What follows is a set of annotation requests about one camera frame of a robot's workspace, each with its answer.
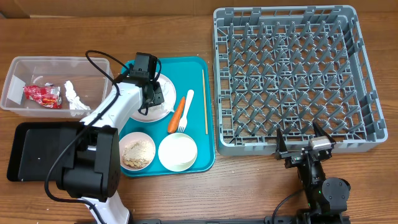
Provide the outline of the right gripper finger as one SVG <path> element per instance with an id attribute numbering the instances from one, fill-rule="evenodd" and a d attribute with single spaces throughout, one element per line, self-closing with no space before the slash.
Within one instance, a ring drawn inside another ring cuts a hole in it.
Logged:
<path id="1" fill-rule="evenodd" d="M 280 128 L 277 129 L 277 142 L 276 142 L 276 149 L 275 149 L 275 159 L 282 159 L 284 154 L 287 153 L 287 148 L 284 142 L 284 138 L 282 135 L 282 131 Z"/>
<path id="2" fill-rule="evenodd" d="M 314 131 L 314 135 L 315 137 L 327 137 L 329 138 L 330 136 L 321 128 L 321 126 L 314 121 L 313 123 L 313 131 Z"/>

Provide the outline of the pink bowl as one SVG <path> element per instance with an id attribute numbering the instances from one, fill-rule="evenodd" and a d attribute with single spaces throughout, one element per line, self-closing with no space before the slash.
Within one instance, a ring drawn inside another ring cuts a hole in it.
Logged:
<path id="1" fill-rule="evenodd" d="M 129 134 L 125 135 L 125 136 L 120 140 L 120 142 L 119 142 L 120 161 L 121 161 L 121 166 L 122 166 L 123 168 L 125 168 L 125 169 L 127 169 L 127 170 L 130 170 L 130 171 L 139 171 L 139 170 L 142 170 L 142 169 L 137 169 L 137 170 L 132 169 L 132 168 L 126 166 L 125 164 L 123 164 L 123 162 L 122 162 L 122 155 L 123 155 L 123 151 L 124 151 L 125 146 L 126 146 L 127 144 L 131 143 L 131 142 L 136 142 L 136 141 L 141 141 L 141 140 L 149 141 L 149 142 L 151 142 L 151 143 L 153 144 L 153 146 L 155 147 L 155 143 L 154 143 L 154 141 L 152 140 L 152 138 L 151 138 L 149 135 L 147 135 L 147 134 L 145 134 L 145 133 L 141 133 L 141 132 L 129 133 Z"/>

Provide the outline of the food scraps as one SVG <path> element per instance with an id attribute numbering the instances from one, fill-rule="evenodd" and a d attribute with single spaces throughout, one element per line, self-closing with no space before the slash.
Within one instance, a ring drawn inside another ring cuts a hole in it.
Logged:
<path id="1" fill-rule="evenodd" d="M 155 147 L 146 140 L 131 142 L 124 148 L 122 162 L 132 169 L 143 169 L 155 156 Z"/>

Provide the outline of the white tissue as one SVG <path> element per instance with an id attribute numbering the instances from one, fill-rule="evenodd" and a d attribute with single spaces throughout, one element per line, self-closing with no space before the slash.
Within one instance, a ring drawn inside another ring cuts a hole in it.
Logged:
<path id="1" fill-rule="evenodd" d="M 65 87 L 65 96 L 70 104 L 71 110 L 90 110 L 89 106 L 86 106 L 80 101 L 80 97 L 77 95 L 74 90 L 73 83 L 68 80 L 64 84 Z"/>
<path id="2" fill-rule="evenodd" d="M 162 93 L 164 96 L 164 102 L 161 105 L 153 106 L 149 108 L 150 113 L 161 113 L 161 112 L 169 112 L 173 110 L 175 103 L 175 88 L 172 86 L 170 82 L 160 81 L 160 86 L 162 88 Z"/>

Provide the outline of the red snack wrapper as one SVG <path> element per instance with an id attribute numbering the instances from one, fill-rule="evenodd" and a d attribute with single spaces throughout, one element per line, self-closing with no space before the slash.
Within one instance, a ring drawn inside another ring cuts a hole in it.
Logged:
<path id="1" fill-rule="evenodd" d="M 24 87 L 24 94 L 41 106 L 51 109 L 62 108 L 61 88 L 53 85 L 29 85 Z"/>

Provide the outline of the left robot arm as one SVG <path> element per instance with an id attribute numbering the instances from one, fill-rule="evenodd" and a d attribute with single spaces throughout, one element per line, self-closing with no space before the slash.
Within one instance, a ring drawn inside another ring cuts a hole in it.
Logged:
<path id="1" fill-rule="evenodd" d="M 97 223 L 132 223 L 131 211 L 117 192 L 121 175 L 119 132 L 130 116 L 147 115 L 164 97 L 158 79 L 161 61 L 147 53 L 136 54 L 134 63 L 113 78 L 112 90 L 76 129 L 62 128 L 62 152 L 44 183 L 49 198 L 85 205 Z"/>

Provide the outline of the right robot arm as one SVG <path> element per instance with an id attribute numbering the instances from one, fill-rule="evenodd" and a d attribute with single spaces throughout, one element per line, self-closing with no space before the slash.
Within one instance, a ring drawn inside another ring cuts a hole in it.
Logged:
<path id="1" fill-rule="evenodd" d="M 316 122 L 312 124 L 315 137 L 308 145 L 299 151 L 288 151 L 281 130 L 277 130 L 277 144 L 275 158 L 285 161 L 285 168 L 296 167 L 298 177 L 303 188 L 289 195 L 273 211 L 271 217 L 266 217 L 266 223 L 329 223 L 350 224 L 347 201 L 351 186 L 345 179 L 327 178 L 322 162 L 332 157 L 332 150 L 336 141 Z M 278 216 L 279 208 L 290 198 L 304 192 L 308 201 L 308 208 L 297 210 L 293 216 Z"/>

